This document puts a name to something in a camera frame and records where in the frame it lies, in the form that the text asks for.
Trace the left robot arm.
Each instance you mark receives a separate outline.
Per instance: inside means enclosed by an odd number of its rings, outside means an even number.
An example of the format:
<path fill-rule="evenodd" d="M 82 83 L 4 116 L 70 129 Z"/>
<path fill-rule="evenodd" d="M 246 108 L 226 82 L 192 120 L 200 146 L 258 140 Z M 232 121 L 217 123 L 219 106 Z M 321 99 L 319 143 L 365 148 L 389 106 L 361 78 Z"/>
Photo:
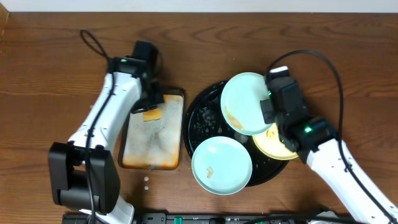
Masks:
<path fill-rule="evenodd" d="M 134 207 L 120 196 L 113 161 L 116 140 L 130 113 L 164 102 L 154 81 L 159 50 L 138 40 L 132 55 L 108 59 L 104 85 L 90 113 L 66 143 L 48 153 L 55 204 L 88 214 L 89 222 L 132 223 Z"/>

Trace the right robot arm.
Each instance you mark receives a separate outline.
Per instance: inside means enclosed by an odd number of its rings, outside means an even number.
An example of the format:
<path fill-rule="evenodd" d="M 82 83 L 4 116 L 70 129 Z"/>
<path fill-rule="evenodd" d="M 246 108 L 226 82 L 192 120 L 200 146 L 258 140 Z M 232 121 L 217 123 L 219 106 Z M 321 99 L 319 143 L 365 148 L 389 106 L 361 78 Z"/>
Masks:
<path fill-rule="evenodd" d="M 397 207 L 360 168 L 340 129 L 310 116 L 296 79 L 268 74 L 265 81 L 269 97 L 261 109 L 265 122 L 277 125 L 281 143 L 329 185 L 355 221 L 397 223 Z"/>

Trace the orange sponge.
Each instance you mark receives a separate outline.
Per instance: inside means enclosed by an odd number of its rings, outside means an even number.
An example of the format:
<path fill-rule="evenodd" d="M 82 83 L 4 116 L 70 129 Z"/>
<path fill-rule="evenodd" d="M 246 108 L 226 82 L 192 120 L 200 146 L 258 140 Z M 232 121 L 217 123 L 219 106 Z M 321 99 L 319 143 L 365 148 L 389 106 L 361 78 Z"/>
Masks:
<path fill-rule="evenodd" d="M 144 121 L 154 121 L 162 117 L 162 111 L 158 108 L 143 112 Z"/>

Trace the yellow plate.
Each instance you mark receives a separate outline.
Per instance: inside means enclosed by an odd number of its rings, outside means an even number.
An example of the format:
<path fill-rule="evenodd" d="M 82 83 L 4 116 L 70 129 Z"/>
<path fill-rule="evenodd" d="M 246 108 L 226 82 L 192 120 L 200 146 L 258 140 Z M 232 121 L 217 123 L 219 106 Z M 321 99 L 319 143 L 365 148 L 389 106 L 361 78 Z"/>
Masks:
<path fill-rule="evenodd" d="M 279 139 L 277 125 L 272 124 L 266 131 L 254 135 L 253 141 L 257 148 L 266 156 L 277 160 L 291 160 L 299 155 L 296 152 L 288 150 Z"/>

